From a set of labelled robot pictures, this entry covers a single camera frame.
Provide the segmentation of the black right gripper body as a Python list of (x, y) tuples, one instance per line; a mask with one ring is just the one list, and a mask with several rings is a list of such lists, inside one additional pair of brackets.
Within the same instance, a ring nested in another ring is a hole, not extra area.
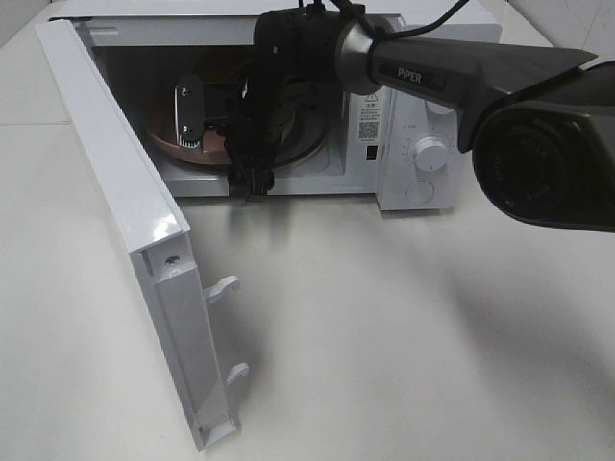
[(315, 108), (318, 86), (337, 83), (334, 58), (343, 27), (341, 13), (323, 8), (258, 17), (248, 62), (225, 81), (204, 85), (204, 127), (225, 137), (232, 166), (276, 163), (298, 108)]

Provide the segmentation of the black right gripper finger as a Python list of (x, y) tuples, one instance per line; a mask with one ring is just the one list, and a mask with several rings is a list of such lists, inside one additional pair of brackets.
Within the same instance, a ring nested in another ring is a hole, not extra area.
[(183, 149), (202, 149), (204, 136), (204, 92), (201, 79), (184, 74), (174, 93), (175, 131), (178, 145)]
[(248, 202), (262, 202), (274, 185), (273, 157), (266, 147), (228, 141), (228, 154), (236, 181), (245, 189)]

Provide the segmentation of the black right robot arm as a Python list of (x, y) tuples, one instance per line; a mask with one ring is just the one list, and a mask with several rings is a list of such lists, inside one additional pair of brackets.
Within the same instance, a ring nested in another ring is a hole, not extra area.
[(457, 146), (501, 212), (534, 226), (614, 229), (614, 64), (571, 48), (438, 39), (394, 31), (349, 1), (262, 14), (235, 83), (183, 75), (178, 144), (223, 135), (232, 174), (252, 196), (274, 184), (283, 129), (316, 83), (357, 95), (382, 87), (455, 111)]

